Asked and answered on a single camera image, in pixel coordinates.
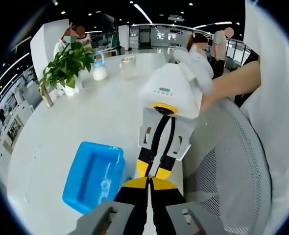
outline white pillar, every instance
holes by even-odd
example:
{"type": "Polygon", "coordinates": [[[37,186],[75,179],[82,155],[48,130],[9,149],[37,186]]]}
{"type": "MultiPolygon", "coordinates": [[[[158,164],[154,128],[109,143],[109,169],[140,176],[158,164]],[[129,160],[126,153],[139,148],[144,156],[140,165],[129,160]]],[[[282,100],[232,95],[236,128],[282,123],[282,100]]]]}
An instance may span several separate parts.
{"type": "Polygon", "coordinates": [[[68,19],[45,23],[31,39],[31,58],[38,80],[42,79],[43,69],[53,60],[55,44],[63,36],[68,26],[68,19]]]}
{"type": "Polygon", "coordinates": [[[128,50],[129,45],[129,25],[121,25],[119,26],[119,39],[120,46],[124,47],[125,50],[128,50]]]}

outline gray gripper base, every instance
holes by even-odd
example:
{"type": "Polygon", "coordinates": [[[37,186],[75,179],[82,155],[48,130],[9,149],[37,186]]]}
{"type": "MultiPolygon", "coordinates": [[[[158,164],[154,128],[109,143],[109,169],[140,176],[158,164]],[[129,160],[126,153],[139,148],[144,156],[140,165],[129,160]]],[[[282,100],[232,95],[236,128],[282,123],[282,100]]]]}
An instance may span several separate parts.
{"type": "Polygon", "coordinates": [[[134,205],[105,201],[98,205],[93,211],[81,216],[77,220],[76,229],[68,235],[100,235],[100,228],[104,221],[109,217],[110,213],[115,212],[111,226],[107,231],[107,235],[122,235],[125,225],[129,219],[134,205]]]}
{"type": "Polygon", "coordinates": [[[169,216],[173,222],[176,234],[193,235],[196,231],[187,223],[183,210],[187,210],[191,218],[200,230],[206,235],[226,235],[223,224],[220,219],[212,215],[202,206],[195,202],[172,205],[166,207],[169,216]]]}

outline green leaves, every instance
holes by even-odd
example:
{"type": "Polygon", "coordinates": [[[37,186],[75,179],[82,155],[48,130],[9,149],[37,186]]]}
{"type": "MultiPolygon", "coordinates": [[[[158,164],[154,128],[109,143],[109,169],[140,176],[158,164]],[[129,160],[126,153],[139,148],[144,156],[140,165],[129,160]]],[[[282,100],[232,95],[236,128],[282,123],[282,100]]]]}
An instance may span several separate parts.
{"type": "Polygon", "coordinates": [[[71,87],[71,88],[75,88],[75,79],[74,77],[71,77],[67,80],[66,85],[71,87]]]}
{"type": "Polygon", "coordinates": [[[67,44],[63,51],[57,53],[54,60],[49,62],[43,70],[40,88],[47,85],[56,88],[59,83],[63,87],[75,88],[75,79],[79,72],[86,68],[89,72],[91,71],[93,54],[94,51],[91,48],[84,48],[80,42],[67,44]]]}

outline yellow ring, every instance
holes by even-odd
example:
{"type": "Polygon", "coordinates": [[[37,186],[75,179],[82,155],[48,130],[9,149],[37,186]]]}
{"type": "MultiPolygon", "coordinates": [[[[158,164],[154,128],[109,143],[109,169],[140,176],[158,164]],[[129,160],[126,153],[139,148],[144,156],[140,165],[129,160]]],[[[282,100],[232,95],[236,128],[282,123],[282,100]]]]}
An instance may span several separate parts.
{"type": "Polygon", "coordinates": [[[159,102],[153,103],[153,107],[165,108],[165,109],[171,110],[174,114],[178,112],[178,110],[175,107],[168,105],[168,104],[164,104],[164,103],[159,103],[159,102]]]}

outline black ceiling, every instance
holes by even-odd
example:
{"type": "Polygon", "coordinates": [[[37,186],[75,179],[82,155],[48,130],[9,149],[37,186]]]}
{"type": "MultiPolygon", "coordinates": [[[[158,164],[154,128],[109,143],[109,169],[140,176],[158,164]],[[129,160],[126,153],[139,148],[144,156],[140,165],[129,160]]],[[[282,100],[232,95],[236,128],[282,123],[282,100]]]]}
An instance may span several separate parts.
{"type": "MultiPolygon", "coordinates": [[[[26,22],[28,26],[17,36],[15,41],[13,41],[13,44],[18,43],[29,36],[33,36],[44,23],[60,19],[70,19],[74,24],[81,24],[85,27],[86,31],[101,30],[101,22],[98,17],[100,14],[96,13],[97,11],[115,17],[118,25],[127,24],[127,22],[129,22],[130,25],[147,24],[148,20],[138,9],[136,9],[136,7],[134,7],[134,4],[138,4],[155,24],[172,24],[173,21],[168,20],[168,16],[181,15],[185,20],[183,22],[177,22],[176,24],[178,25],[196,27],[203,24],[229,21],[233,23],[231,25],[234,29],[233,38],[239,40],[242,40],[241,35],[243,35],[244,31],[245,12],[243,0],[134,0],[133,4],[130,4],[129,0],[56,1],[58,2],[57,5],[50,0],[42,9],[38,9],[37,14],[26,22]]],[[[212,25],[200,29],[214,33],[218,30],[218,26],[212,25]]],[[[4,73],[9,65],[12,65],[19,58],[30,52],[29,42],[30,41],[26,41],[21,44],[17,50],[8,53],[7,57],[4,59],[4,62],[7,65],[0,71],[0,75],[4,73]]],[[[23,68],[27,65],[32,65],[30,55],[9,70],[1,80],[0,86],[4,86],[16,73],[21,73],[23,68]]]]}

